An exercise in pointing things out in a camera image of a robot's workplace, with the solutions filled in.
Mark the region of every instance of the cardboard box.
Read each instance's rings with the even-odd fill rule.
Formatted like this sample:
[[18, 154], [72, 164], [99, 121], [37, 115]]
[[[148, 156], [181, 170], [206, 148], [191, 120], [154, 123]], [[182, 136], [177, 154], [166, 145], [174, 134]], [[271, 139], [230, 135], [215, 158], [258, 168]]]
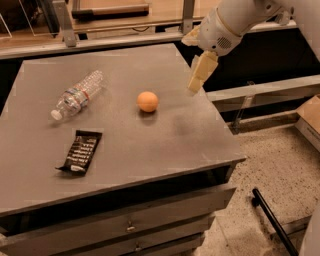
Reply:
[[300, 119], [296, 128], [320, 152], [320, 94], [302, 104], [297, 113]]

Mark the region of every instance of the table top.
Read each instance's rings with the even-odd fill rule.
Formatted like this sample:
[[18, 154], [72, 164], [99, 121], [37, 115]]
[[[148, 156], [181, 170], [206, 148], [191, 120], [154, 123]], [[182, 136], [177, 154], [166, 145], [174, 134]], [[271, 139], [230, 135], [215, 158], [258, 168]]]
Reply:
[[[54, 121], [61, 93], [96, 69], [106, 89]], [[205, 92], [186, 93], [189, 76], [173, 44], [24, 61], [0, 117], [0, 216], [243, 161]], [[138, 109], [142, 91], [158, 95], [155, 113]], [[84, 177], [55, 169], [76, 130], [103, 133]]]

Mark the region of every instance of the orange ball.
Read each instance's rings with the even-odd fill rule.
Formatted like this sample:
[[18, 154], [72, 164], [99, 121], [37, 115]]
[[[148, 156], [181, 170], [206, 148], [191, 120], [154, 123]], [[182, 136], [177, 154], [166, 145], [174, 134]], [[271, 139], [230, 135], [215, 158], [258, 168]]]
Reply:
[[158, 97], [153, 92], [142, 92], [137, 98], [137, 104], [144, 112], [153, 112], [158, 107]]

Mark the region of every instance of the drawer handle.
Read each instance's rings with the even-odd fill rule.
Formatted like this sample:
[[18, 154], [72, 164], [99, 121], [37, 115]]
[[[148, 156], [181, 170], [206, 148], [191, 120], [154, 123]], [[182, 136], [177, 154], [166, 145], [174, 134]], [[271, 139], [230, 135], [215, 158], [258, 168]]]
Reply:
[[136, 229], [136, 227], [134, 227], [134, 226], [132, 225], [132, 222], [131, 222], [131, 221], [128, 221], [127, 232], [128, 232], [128, 233], [133, 232], [135, 229]]
[[136, 252], [140, 252], [142, 251], [142, 248], [140, 247], [140, 245], [137, 243], [136, 244], [136, 249], [135, 249]]

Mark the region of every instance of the plastic water bottle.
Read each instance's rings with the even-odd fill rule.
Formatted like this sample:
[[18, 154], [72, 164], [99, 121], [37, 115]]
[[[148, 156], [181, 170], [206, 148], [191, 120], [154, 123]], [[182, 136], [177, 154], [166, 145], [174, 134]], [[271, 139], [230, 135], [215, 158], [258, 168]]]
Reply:
[[76, 115], [103, 87], [103, 74], [96, 70], [82, 81], [67, 89], [58, 100], [51, 116], [56, 120]]

